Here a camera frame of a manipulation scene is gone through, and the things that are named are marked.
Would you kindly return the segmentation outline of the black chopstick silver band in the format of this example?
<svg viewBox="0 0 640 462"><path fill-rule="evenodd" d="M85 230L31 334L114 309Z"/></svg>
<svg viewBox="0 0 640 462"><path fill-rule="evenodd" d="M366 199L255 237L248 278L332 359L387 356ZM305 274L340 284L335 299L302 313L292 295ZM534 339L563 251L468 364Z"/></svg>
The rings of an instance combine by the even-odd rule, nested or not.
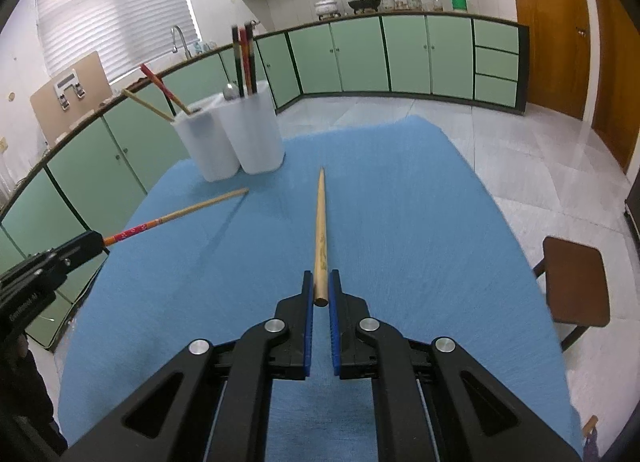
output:
<svg viewBox="0 0 640 462"><path fill-rule="evenodd" d="M254 38L253 38L253 26L250 22L248 22L244 26L244 35L245 35L245 61L246 61L246 74L247 79L250 82L250 93L256 94L257 92L257 76L256 76L256 66L255 66L255 56L254 56Z"/></svg>

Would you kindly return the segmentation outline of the red orange star chopstick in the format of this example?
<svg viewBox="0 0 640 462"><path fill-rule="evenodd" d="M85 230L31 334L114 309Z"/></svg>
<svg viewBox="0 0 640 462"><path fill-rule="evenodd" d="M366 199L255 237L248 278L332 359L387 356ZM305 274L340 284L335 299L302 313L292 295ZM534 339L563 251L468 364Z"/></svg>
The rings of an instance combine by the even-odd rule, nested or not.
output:
<svg viewBox="0 0 640 462"><path fill-rule="evenodd" d="M114 236L104 238L103 244L108 248L109 246L112 246L118 242L122 242L123 240L136 236L137 234L142 234L142 232L145 232L146 230L150 230L160 225L167 224L168 222L172 222L173 220L195 213L199 210L202 210L203 208L209 208L210 206L228 201L233 198L237 198L238 196L245 196L249 191L249 188L236 189L224 193L221 196L215 196L214 198L211 198L209 200L190 205L187 208L182 208L181 210L154 218L138 226L122 230L119 234L114 234Z"/></svg>

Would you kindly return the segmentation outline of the kitchen faucet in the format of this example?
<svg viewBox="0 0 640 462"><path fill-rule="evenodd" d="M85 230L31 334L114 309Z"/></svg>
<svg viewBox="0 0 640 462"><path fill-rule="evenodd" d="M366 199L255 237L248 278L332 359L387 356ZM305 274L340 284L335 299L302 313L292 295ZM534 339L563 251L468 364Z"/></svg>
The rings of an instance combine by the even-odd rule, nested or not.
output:
<svg viewBox="0 0 640 462"><path fill-rule="evenodd" d="M184 36L182 29L180 26L176 24L170 28L171 35L171 52L173 54L178 54L179 49L183 50L184 58L186 60L190 60L192 58L192 54L189 49L189 45L186 42L186 37Z"/></svg>

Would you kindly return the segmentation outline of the right white utensil holder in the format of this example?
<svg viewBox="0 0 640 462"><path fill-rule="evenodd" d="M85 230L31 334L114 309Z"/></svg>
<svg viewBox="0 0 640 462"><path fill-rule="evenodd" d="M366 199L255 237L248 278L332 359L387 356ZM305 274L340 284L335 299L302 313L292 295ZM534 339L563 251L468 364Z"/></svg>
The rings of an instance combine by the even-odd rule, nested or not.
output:
<svg viewBox="0 0 640 462"><path fill-rule="evenodd" d="M213 111L246 174L269 173L281 166L285 151L267 81L259 81L257 92L244 98L227 100L217 94Z"/></svg>

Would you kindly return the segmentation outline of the black wok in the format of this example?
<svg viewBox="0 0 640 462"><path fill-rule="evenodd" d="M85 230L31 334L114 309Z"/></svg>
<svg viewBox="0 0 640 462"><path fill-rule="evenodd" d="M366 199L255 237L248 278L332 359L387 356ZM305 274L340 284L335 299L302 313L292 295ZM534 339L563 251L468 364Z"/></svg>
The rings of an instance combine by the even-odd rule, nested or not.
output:
<svg viewBox="0 0 640 462"><path fill-rule="evenodd" d="M354 14L368 14L377 12L381 5L381 0L350 0L348 6L352 8Z"/></svg>

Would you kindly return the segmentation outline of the white cooking pot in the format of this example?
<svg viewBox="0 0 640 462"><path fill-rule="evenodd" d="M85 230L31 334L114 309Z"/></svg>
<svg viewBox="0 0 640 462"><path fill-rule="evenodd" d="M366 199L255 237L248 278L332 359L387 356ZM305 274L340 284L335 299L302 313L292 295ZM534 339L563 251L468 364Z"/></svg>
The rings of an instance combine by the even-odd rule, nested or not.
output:
<svg viewBox="0 0 640 462"><path fill-rule="evenodd" d="M336 0L318 0L314 3L314 12L319 20L337 18L341 15Z"/></svg>

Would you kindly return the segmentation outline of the wooden chopstick in holder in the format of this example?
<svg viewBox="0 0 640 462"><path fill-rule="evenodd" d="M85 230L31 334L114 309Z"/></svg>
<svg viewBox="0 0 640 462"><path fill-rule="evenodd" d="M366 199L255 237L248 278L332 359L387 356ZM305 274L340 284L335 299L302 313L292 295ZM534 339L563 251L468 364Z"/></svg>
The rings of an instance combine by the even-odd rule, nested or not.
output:
<svg viewBox="0 0 640 462"><path fill-rule="evenodd" d="M143 100L140 96L134 94L133 92L130 92L130 90L124 88L122 90L122 94L126 96L128 99L131 99L132 101L134 101L136 104L140 104L140 106L150 110L151 112L153 112L154 114L162 118L163 120L168 122L172 122L174 120L172 116L160 110L159 108L153 106L149 102Z"/></svg>

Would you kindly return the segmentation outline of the red patterned chopstick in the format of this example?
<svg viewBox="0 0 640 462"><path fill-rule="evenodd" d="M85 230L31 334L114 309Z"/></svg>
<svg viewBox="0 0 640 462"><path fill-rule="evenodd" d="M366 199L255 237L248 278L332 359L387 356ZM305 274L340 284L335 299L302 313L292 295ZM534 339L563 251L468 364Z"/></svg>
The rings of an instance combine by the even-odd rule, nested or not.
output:
<svg viewBox="0 0 640 462"><path fill-rule="evenodd" d="M159 88L172 102L174 102L186 115L190 115L192 111L184 104L164 83L163 81L145 64L142 63L140 71Z"/></svg>

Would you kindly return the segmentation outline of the brown wooden stool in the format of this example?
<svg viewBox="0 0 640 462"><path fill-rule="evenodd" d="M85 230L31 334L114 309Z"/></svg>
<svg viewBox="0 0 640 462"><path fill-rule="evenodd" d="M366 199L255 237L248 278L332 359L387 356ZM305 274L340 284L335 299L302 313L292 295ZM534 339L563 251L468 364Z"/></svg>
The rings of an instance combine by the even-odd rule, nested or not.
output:
<svg viewBox="0 0 640 462"><path fill-rule="evenodd" d="M601 252L590 245L548 236L542 260L533 268L546 280L546 302L555 323L574 329L561 341L569 350L590 328L605 328L611 320L608 280Z"/></svg>

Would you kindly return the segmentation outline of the green lower kitchen cabinets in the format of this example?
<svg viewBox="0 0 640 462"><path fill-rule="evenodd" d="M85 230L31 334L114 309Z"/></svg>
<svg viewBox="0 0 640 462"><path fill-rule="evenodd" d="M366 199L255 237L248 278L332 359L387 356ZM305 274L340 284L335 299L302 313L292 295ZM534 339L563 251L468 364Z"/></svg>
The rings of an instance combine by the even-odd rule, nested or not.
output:
<svg viewBox="0 0 640 462"><path fill-rule="evenodd" d="M314 23L259 37L258 75L277 110L307 97L430 96L523 112L528 86L525 26L461 14L381 14ZM233 52L209 52L164 75L182 100L218 94L235 76ZM166 95L149 82L134 93L160 110ZM1 213L1 265L94 229L121 230L157 181L186 158L159 116L119 97L26 178Z"/></svg>

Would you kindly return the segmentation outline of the brown cardboard board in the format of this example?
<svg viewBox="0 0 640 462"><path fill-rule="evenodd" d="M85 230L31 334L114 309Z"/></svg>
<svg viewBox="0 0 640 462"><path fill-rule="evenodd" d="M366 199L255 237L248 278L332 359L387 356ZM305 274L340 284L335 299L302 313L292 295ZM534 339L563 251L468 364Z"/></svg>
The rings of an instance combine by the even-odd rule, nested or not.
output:
<svg viewBox="0 0 640 462"><path fill-rule="evenodd" d="M92 52L38 89L30 103L44 139L53 146L112 95L99 53Z"/></svg>

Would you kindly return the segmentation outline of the plain wooden chopstick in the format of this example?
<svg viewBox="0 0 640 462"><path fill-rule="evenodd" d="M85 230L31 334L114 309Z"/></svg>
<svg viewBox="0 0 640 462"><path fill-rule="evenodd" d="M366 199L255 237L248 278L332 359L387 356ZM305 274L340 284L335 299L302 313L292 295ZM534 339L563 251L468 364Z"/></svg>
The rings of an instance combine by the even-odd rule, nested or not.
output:
<svg viewBox="0 0 640 462"><path fill-rule="evenodd" d="M329 263L326 244L326 175L319 172L316 207L316 232L314 233L314 304L329 304Z"/></svg>

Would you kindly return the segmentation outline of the black chopstick gold band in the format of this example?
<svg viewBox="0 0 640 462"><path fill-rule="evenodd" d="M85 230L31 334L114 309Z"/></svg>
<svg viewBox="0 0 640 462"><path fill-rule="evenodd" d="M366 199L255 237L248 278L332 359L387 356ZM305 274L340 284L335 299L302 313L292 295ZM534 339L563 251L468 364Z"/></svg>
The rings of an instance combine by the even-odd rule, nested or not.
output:
<svg viewBox="0 0 640 462"><path fill-rule="evenodd" d="M231 34L232 34L232 48L233 48L236 84L238 85L239 97L243 98L244 97L243 63L242 63L240 31L238 26L234 25L231 27Z"/></svg>

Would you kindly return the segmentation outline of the metal spoon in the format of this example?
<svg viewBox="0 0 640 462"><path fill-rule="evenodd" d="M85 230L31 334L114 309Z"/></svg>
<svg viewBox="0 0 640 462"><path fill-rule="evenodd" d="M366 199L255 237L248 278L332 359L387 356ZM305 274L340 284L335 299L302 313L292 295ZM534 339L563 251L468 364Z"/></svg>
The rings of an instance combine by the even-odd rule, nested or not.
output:
<svg viewBox="0 0 640 462"><path fill-rule="evenodd" d="M222 90L222 96L224 100L233 101L240 98L240 90L237 84L228 83Z"/></svg>

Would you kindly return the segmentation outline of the left white utensil holder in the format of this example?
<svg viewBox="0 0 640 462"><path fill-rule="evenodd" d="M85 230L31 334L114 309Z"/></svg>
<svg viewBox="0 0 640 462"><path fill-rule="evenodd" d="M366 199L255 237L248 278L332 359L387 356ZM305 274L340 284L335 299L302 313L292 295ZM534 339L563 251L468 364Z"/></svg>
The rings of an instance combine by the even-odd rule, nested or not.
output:
<svg viewBox="0 0 640 462"><path fill-rule="evenodd" d="M224 96L213 96L189 104L190 113L180 111L171 126L206 182L234 176L240 162L215 109Z"/></svg>

